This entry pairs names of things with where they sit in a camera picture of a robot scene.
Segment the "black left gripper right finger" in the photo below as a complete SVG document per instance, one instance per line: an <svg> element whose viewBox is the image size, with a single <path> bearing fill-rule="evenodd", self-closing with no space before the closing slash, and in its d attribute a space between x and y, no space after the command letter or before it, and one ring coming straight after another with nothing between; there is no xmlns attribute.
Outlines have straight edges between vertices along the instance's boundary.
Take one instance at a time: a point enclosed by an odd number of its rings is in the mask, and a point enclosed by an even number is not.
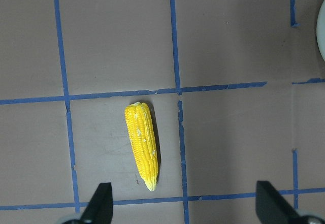
<svg viewBox="0 0 325 224"><path fill-rule="evenodd" d="M259 221L294 223L300 215L269 181L256 182L255 212Z"/></svg>

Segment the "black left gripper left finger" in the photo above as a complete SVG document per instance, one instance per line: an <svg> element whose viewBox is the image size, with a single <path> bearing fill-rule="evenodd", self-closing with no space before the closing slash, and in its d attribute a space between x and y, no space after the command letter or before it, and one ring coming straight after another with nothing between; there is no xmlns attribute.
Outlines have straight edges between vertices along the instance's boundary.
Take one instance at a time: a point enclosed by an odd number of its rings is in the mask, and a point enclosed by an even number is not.
<svg viewBox="0 0 325 224"><path fill-rule="evenodd" d="M100 183L82 213L79 223L111 223L113 218L112 185Z"/></svg>

